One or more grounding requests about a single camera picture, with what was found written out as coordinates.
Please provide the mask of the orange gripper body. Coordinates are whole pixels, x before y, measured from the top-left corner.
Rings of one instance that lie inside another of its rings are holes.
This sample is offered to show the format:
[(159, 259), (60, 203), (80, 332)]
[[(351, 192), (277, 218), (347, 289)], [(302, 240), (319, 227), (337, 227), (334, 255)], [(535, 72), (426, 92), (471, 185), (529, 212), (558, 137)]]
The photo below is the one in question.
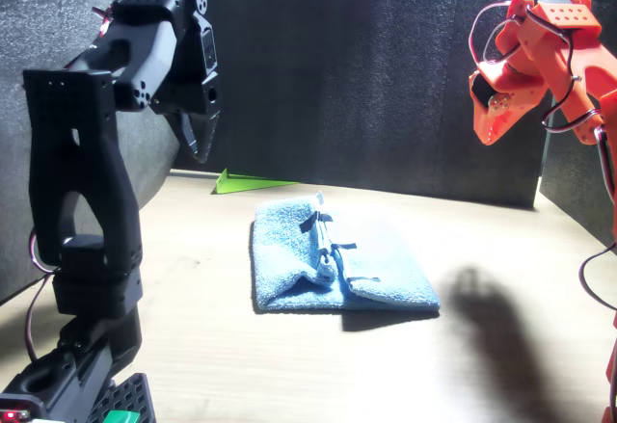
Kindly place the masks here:
[(496, 105), (521, 97), (536, 104), (547, 91), (547, 83), (535, 74), (525, 74), (510, 64), (480, 64), (469, 77), (469, 90), (482, 105)]

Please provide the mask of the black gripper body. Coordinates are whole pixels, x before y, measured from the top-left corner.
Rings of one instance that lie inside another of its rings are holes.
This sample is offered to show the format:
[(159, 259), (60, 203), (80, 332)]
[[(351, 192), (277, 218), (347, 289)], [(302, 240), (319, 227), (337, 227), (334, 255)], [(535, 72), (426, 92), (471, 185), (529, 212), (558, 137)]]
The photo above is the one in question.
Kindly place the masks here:
[(165, 82), (153, 98), (153, 112), (158, 115), (184, 113), (212, 118), (221, 110), (221, 90), (218, 75), (201, 82)]

